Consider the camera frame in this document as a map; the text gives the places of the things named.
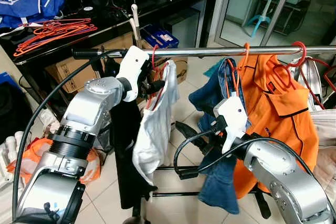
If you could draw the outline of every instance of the clothes hanger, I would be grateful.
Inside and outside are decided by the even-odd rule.
[[[152,53],[152,68],[153,70],[155,70],[155,75],[154,75],[154,79],[153,81],[157,81],[159,76],[160,76],[160,79],[162,79],[163,77],[163,71],[165,69],[165,67],[168,65],[168,62],[166,62],[162,68],[159,68],[159,67],[156,67],[155,66],[155,63],[154,63],[154,57],[155,57],[155,51],[159,48],[159,46],[156,44],[153,48],[153,53]],[[162,94],[162,91],[163,91],[163,87],[160,89],[156,99],[155,99],[155,105],[153,106],[153,108],[151,110],[154,110],[160,100],[160,97],[161,97],[161,94]],[[148,110],[151,106],[151,103],[152,103],[152,99],[156,96],[157,93],[154,93],[154,94],[151,94],[148,101],[147,101],[147,104],[146,104],[146,109]]]
[[[97,30],[90,22],[90,18],[81,18],[21,24],[20,26],[34,28],[35,36],[19,44],[13,55],[18,57],[52,41]]]
[[[288,68],[289,68],[289,67],[299,67],[300,65],[302,65],[303,62],[304,62],[304,60],[305,60],[305,58],[306,58],[306,56],[307,56],[307,49],[306,49],[306,46],[305,46],[302,42],[300,42],[300,41],[296,41],[296,42],[294,42],[294,43],[292,44],[292,46],[299,46],[299,47],[301,47],[301,49],[302,49],[302,56],[301,56],[301,58],[299,59],[299,61],[298,61],[297,63],[295,63],[295,64],[293,64],[293,63],[289,63],[289,64],[287,64],[286,66],[284,66],[284,65],[282,65],[282,64],[275,64],[274,62],[272,62],[272,63],[275,64],[272,70],[273,70],[275,76],[278,78],[278,80],[279,80],[279,81],[280,81],[286,88],[290,88],[290,87],[292,86],[293,89],[296,89],[295,86],[294,86],[294,84],[292,83],[292,77],[291,77],[291,75],[290,75],[290,72],[289,72]],[[282,77],[281,77],[281,76],[279,75],[279,73],[276,71],[277,69],[283,69],[283,70],[287,73],[287,76],[288,76],[288,81],[287,81],[287,83],[285,83],[285,82],[283,81]]]
[[[246,54],[245,54],[245,60],[244,60],[243,64],[241,64],[240,66],[238,65],[238,67],[234,67],[233,63],[231,62],[231,60],[230,59],[227,60],[227,63],[229,64],[229,66],[231,68],[233,85],[235,87],[235,91],[236,91],[237,96],[239,96],[239,80],[240,80],[239,71],[243,70],[243,66],[247,62],[247,58],[249,56],[249,50],[250,50],[249,43],[245,43],[244,46],[245,46],[245,49],[246,49]],[[229,88],[228,88],[228,82],[227,82],[226,75],[225,75],[225,86],[226,86],[226,94],[227,94],[227,97],[229,98],[230,94],[229,94]]]
[[[321,109],[325,109],[325,107],[323,106],[323,104],[320,102],[320,100],[316,97],[316,95],[313,93],[313,91],[311,90],[310,86],[309,86],[309,83],[308,81],[306,80],[304,74],[303,74],[303,71],[302,71],[302,65],[306,62],[306,61],[314,61],[314,62],[317,62],[317,63],[320,63],[324,66],[326,66],[328,69],[327,71],[323,74],[323,78],[326,80],[326,82],[330,85],[330,87],[336,91],[336,87],[335,85],[332,83],[332,81],[328,78],[328,74],[329,72],[331,72],[333,69],[336,69],[336,65],[335,66],[330,66],[329,64],[327,64],[326,62],[324,62],[323,60],[319,60],[319,59],[314,59],[314,58],[308,58],[306,57],[303,61],[303,63],[299,66],[299,70],[300,70],[300,73],[301,73],[301,76],[302,76],[302,79],[303,81],[305,82],[306,86],[307,86],[307,89],[309,89],[309,92],[310,94],[312,95],[314,101],[321,107]]]

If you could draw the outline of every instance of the denim jacket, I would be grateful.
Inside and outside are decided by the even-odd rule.
[[[232,58],[224,58],[219,67],[215,70],[210,77],[208,83],[202,88],[196,90],[189,95],[190,102],[196,107],[197,110],[202,111],[206,106],[213,108],[222,99],[228,98],[225,76],[228,82],[229,94],[235,91],[232,77],[232,70],[227,60],[231,60],[235,67],[235,61]],[[244,95],[241,85],[239,85],[239,97],[245,107]],[[199,129],[204,132],[210,129],[211,123],[215,120],[212,115],[204,113],[198,122]],[[205,166],[221,156],[221,152],[213,149],[206,155],[201,163],[201,167]],[[220,162],[212,167],[203,171],[207,175],[205,183],[202,187],[198,198],[200,201],[210,206],[221,207],[231,214],[238,214],[239,208],[237,203],[236,192],[233,184],[233,172],[236,165],[236,158],[231,156],[223,158]]]

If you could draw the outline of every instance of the blue box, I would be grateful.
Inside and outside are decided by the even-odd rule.
[[[152,47],[158,45],[160,48],[177,48],[179,44],[178,39],[159,25],[146,25],[140,29],[140,34]]]
[[[21,93],[21,88],[16,84],[16,82],[10,77],[10,75],[7,72],[0,73],[0,84],[8,82],[10,85],[12,85],[14,88],[18,89]]]

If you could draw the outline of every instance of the black cable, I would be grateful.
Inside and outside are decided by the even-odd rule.
[[[183,147],[185,147],[188,143],[190,143],[191,141],[195,140],[196,138],[200,137],[200,136],[203,136],[203,135],[207,135],[211,132],[210,131],[206,131],[206,132],[203,132],[203,133],[200,133],[196,136],[193,136],[193,137],[190,137],[188,139],[186,139],[185,141],[183,141],[179,147],[177,148],[176,152],[175,152],[175,155],[174,155],[174,170],[176,171],[177,174],[180,174],[180,171],[179,171],[179,168],[177,166],[177,158],[179,156],[179,153],[181,152],[181,150],[183,149]],[[233,147],[232,149],[230,149],[229,151],[225,152],[221,157],[219,157],[218,159],[216,159],[215,161],[213,161],[212,163],[206,165],[206,166],[203,166],[201,168],[198,168],[198,172],[202,172],[206,169],[208,169],[209,167],[215,165],[216,163],[218,163],[221,159],[223,159],[224,157],[232,154],[234,151],[236,151],[237,149],[245,146],[245,145],[248,145],[248,144],[251,144],[253,142],[257,142],[257,141],[263,141],[263,142],[274,142],[274,143],[277,143],[279,144],[281,147],[283,147],[286,151],[289,152],[289,154],[291,154],[292,156],[294,156],[299,162],[300,164],[302,165],[302,167],[306,170],[306,172],[312,176],[317,183],[319,183],[319,181],[315,178],[314,174],[312,173],[312,171],[309,169],[309,167],[307,166],[307,164],[303,161],[303,159],[291,148],[289,147],[287,144],[285,144],[284,142],[280,141],[280,140],[277,140],[277,139],[274,139],[274,138],[271,138],[271,137],[258,137],[258,138],[254,138],[254,139],[251,139],[251,140],[247,140],[241,144],[238,144],[237,146]],[[329,204],[329,208],[330,208],[330,211],[331,211],[331,214],[334,218],[334,223],[336,221],[336,212],[332,206],[332,203],[330,202],[329,198],[327,197],[327,195],[325,195],[326,198],[327,198],[327,201],[328,201],[328,204]]]
[[[32,87],[25,87],[25,86],[23,86],[23,85],[21,84],[21,80],[22,80],[22,78],[23,78],[23,76],[21,76],[20,79],[19,79],[19,86],[20,86],[21,88],[24,88],[24,89],[32,89]]]
[[[232,154],[234,151],[236,151],[237,149],[245,146],[245,145],[248,145],[250,143],[253,143],[253,142],[258,142],[258,141],[262,141],[262,142],[275,142],[279,145],[281,145],[281,147],[283,147],[285,150],[287,150],[292,156],[294,156],[299,162],[300,164],[304,167],[304,169],[306,170],[306,172],[311,175],[311,176],[314,176],[313,173],[311,172],[311,170],[309,169],[309,167],[306,165],[306,163],[302,160],[302,158],[295,152],[293,151],[293,149],[291,147],[289,147],[287,144],[285,144],[284,142],[280,141],[280,140],[277,140],[277,139],[274,139],[274,138],[271,138],[271,137],[258,137],[258,138],[254,138],[254,139],[250,139],[250,140],[247,140],[241,144],[238,144],[237,146],[233,147],[232,149],[230,149],[229,151],[225,152],[222,156],[220,156],[218,159],[216,159],[215,161],[213,161],[212,163],[206,165],[206,166],[203,166],[201,168],[198,169],[198,172],[202,172],[206,169],[208,169],[209,167],[215,165],[216,163],[218,163],[221,159],[223,159],[224,157]]]
[[[176,149],[176,152],[175,152],[175,154],[174,154],[174,170],[175,170],[175,172],[176,172],[177,174],[180,174],[180,172],[179,172],[179,168],[178,168],[178,166],[177,166],[177,158],[178,158],[178,156],[179,156],[181,150],[182,150],[188,143],[190,143],[191,141],[194,141],[194,140],[200,138],[201,136],[205,136],[205,135],[210,134],[210,133],[212,133],[212,131],[211,131],[211,130],[208,130],[208,131],[202,132],[202,133],[200,133],[200,134],[194,135],[194,136],[192,136],[192,137],[189,137],[188,139],[186,139],[185,141],[183,141],[183,142],[179,145],[179,147]]]
[[[76,74],[78,74],[80,71],[82,71],[84,68],[95,62],[97,59],[104,57],[108,54],[110,54],[113,51],[118,51],[118,50],[111,50],[102,53],[101,55],[94,57],[90,59],[88,62],[86,62],[84,65],[80,66],[78,69],[76,69],[74,72],[69,74],[59,85],[57,85],[54,90],[47,96],[47,98],[40,104],[40,106],[35,110],[34,114],[30,118],[27,127],[25,129],[25,132],[23,133],[19,151],[17,153],[17,160],[16,160],[16,165],[15,165],[15,172],[14,172],[14,179],[13,179],[13,198],[12,198],[12,220],[14,221],[16,218],[16,209],[17,209],[17,193],[18,193],[18,183],[19,183],[19,177],[20,177],[20,168],[21,168],[21,162],[22,162],[22,155],[25,149],[25,144],[27,140],[27,136],[29,133],[29,130],[31,126],[34,124],[34,121],[40,111],[44,108],[44,106],[47,104],[47,102],[50,100],[50,98],[65,84],[67,83],[71,78],[73,78]]]

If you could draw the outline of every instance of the plastic bag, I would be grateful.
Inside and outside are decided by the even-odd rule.
[[[30,148],[23,153],[22,164],[20,169],[20,176],[25,179],[25,183],[28,183],[31,175],[33,174],[38,162],[40,161],[43,153],[50,149],[52,140],[47,138],[41,138],[31,143]],[[87,184],[100,176],[100,159],[99,155],[94,149],[91,149],[88,155],[88,166],[80,181]],[[7,166],[9,173],[14,173],[16,161],[11,162]]]

